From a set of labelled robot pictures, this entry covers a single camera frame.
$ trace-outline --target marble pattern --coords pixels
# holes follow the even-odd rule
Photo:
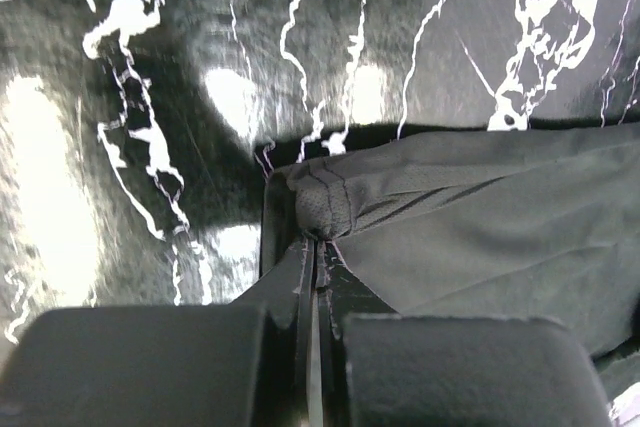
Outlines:
[[[0,53],[15,343],[51,308],[238,296],[278,165],[636,120],[640,2],[0,0]]]

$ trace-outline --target garment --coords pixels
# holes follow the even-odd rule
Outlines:
[[[632,337],[638,185],[636,124],[425,133],[276,171],[264,222],[295,212],[402,314],[553,317],[598,357]]]

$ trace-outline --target marble table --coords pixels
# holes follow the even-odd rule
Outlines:
[[[52,308],[233,300],[274,166],[636,120],[639,66],[640,0],[0,0],[0,350]]]

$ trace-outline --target black cloth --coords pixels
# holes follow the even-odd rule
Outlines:
[[[425,133],[276,171],[264,221],[288,198],[400,313],[553,317],[599,356],[632,336],[638,186],[637,124]]]

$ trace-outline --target black marble surface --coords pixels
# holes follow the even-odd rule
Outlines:
[[[5,336],[55,307],[228,302],[273,164],[634,120],[639,64],[640,0],[1,0]]]

